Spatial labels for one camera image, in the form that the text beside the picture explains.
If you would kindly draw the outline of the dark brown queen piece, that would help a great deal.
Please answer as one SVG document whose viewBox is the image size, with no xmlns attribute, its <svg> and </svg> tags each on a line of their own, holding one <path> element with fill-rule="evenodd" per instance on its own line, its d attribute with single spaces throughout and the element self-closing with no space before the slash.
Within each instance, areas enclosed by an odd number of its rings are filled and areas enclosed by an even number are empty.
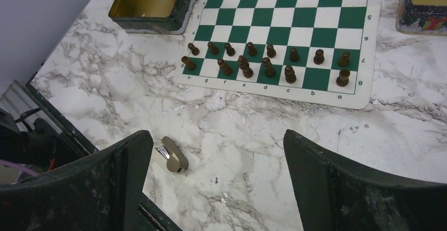
<svg viewBox="0 0 447 231">
<path fill-rule="evenodd" d="M 253 76 L 253 70 L 250 68 L 248 60 L 243 55 L 238 57 L 237 63 L 242 70 L 245 78 L 251 78 Z"/>
</svg>

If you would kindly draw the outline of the dark brown pawn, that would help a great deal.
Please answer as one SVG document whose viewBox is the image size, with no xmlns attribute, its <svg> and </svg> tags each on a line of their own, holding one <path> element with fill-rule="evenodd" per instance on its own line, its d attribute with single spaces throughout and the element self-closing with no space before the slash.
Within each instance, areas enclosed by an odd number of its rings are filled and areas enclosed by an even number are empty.
<svg viewBox="0 0 447 231">
<path fill-rule="evenodd" d="M 248 42 L 246 44 L 247 47 L 247 53 L 249 56 L 256 56 L 257 55 L 257 49 L 255 48 L 254 44 L 252 42 Z"/>
<path fill-rule="evenodd" d="M 266 50 L 266 54 L 269 58 L 274 58 L 276 56 L 276 50 L 272 44 L 267 44 Z"/>
<path fill-rule="evenodd" d="M 300 59 L 300 55 L 298 53 L 298 49 L 296 47 L 291 47 L 290 48 L 290 53 L 289 53 L 289 60 L 291 62 L 297 62 Z"/>
<path fill-rule="evenodd" d="M 198 47 L 196 47 L 193 43 L 188 43 L 187 45 L 188 49 L 190 50 L 191 54 L 194 56 L 199 55 L 200 50 Z"/>
<path fill-rule="evenodd" d="M 325 57 L 324 57 L 324 51 L 322 49 L 317 49 L 314 56 L 314 63 L 317 65 L 320 65 L 324 63 Z"/>
<path fill-rule="evenodd" d="M 340 58 L 338 59 L 338 62 L 337 62 L 338 66 L 342 67 L 342 68 L 349 66 L 350 55 L 351 55 L 350 52 L 344 51 L 341 54 Z"/>
<path fill-rule="evenodd" d="M 230 43 L 228 43 L 228 42 L 225 43 L 225 44 L 224 44 L 224 48 L 225 48 L 225 51 L 226 51 L 226 53 L 227 53 L 228 56 L 234 56 L 234 55 L 235 55 L 236 51 L 235 51 L 235 49 L 231 46 Z"/>
</svg>

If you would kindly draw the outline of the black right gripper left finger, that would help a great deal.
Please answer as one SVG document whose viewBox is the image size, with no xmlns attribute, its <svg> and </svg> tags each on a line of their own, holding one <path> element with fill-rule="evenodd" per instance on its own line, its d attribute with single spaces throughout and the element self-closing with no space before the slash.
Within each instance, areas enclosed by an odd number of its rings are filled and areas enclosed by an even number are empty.
<svg viewBox="0 0 447 231">
<path fill-rule="evenodd" d="M 132 230 L 153 139 L 140 130 L 54 170 L 1 185 L 1 230 Z"/>
</svg>

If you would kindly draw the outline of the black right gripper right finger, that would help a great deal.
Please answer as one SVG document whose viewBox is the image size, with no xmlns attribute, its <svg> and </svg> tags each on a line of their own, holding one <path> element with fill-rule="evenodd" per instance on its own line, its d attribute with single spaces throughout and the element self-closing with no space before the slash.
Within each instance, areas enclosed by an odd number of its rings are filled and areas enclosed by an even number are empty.
<svg viewBox="0 0 447 231">
<path fill-rule="evenodd" d="M 293 130 L 283 144 L 304 230 L 446 230 L 446 184 L 368 167 Z"/>
</svg>

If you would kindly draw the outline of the dark brown bishop piece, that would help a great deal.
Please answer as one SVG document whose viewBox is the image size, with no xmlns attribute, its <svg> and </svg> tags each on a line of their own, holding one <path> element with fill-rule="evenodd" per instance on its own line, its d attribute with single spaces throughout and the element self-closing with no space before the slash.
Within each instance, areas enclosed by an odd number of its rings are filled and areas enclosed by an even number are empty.
<svg viewBox="0 0 447 231">
<path fill-rule="evenodd" d="M 294 68 L 290 65 L 287 65 L 284 69 L 285 80 L 287 83 L 292 84 L 296 82 L 296 74 Z"/>
</svg>

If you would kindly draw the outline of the dark brown rook corner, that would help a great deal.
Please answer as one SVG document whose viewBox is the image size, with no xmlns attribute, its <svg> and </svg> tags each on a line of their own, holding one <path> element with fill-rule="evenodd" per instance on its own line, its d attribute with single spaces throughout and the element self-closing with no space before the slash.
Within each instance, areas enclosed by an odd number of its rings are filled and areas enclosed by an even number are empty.
<svg viewBox="0 0 447 231">
<path fill-rule="evenodd" d="M 187 56 L 183 56 L 181 58 L 181 62 L 185 65 L 186 69 L 189 71 L 193 71 L 196 69 L 196 64 L 192 60 L 189 59 Z"/>
</svg>

